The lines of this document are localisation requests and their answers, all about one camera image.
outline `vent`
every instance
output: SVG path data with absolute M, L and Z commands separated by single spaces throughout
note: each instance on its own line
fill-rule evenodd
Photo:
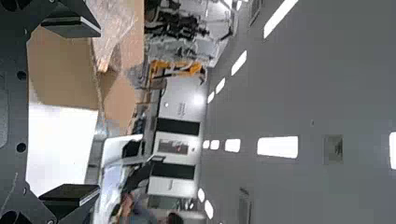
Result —
M 344 156 L 343 135 L 330 134 L 324 138 L 324 163 L 342 163 Z
M 262 9 L 262 0 L 253 0 L 250 3 L 250 21 L 249 26 L 251 26 L 260 14 Z

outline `fluorescent light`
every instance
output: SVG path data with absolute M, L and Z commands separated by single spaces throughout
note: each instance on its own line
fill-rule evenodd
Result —
M 231 76 L 235 75 L 235 73 L 238 72 L 238 70 L 244 65 L 244 63 L 247 61 L 247 56 L 248 52 L 245 50 L 241 56 L 239 56 L 238 60 L 236 60 L 235 64 L 231 68 Z
M 236 10 L 239 11 L 239 8 L 241 8 L 241 6 L 242 6 L 242 1 L 238 1 L 238 2 L 236 3 Z
M 229 152 L 239 152 L 241 139 L 228 139 L 225 141 L 225 150 Z
M 389 136 L 389 155 L 390 167 L 396 170 L 396 133 L 391 133 Z
M 225 77 L 219 82 L 218 86 L 216 87 L 216 94 L 219 94 L 219 92 L 224 88 L 225 85 Z
M 276 26 L 285 18 L 297 2 L 298 0 L 285 0 L 282 5 L 280 5 L 270 20 L 264 25 L 264 39 L 273 32 Z
M 209 146 L 210 146 L 210 141 L 209 141 L 209 140 L 204 141 L 204 143 L 202 144 L 202 147 L 203 147 L 204 149 L 208 149 Z
M 207 103 L 210 104 L 212 102 L 213 98 L 215 98 L 215 93 L 212 91 L 210 95 L 207 97 Z
M 210 201 L 206 201 L 205 202 L 205 212 L 207 214 L 207 217 L 209 217 L 209 219 L 213 218 L 213 215 L 215 213 L 215 210 L 213 209 L 212 204 L 210 203 Z
M 198 189 L 198 199 L 201 203 L 205 200 L 205 193 L 203 189 Z
M 219 140 L 213 140 L 210 143 L 210 149 L 212 149 L 212 150 L 218 150 L 219 146 L 220 146 L 220 141 Z
M 298 155 L 298 137 L 264 137 L 259 139 L 257 154 L 263 156 L 296 159 Z

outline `cardboard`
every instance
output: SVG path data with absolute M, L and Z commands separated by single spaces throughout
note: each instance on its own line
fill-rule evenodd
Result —
M 94 74 L 90 50 L 88 39 L 64 39 L 37 28 L 28 43 L 29 76 L 37 98 L 44 105 L 100 110 L 92 78 L 98 76 L 106 119 L 127 133 L 135 107 L 134 88 L 123 69 Z M 122 68 L 139 61 L 130 62 Z

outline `machine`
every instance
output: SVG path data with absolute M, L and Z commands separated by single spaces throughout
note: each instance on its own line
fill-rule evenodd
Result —
M 99 197 L 95 185 L 62 185 L 37 198 L 25 181 L 28 152 L 26 42 L 40 25 L 66 38 L 98 37 L 82 0 L 0 1 L 0 223 L 82 223 Z

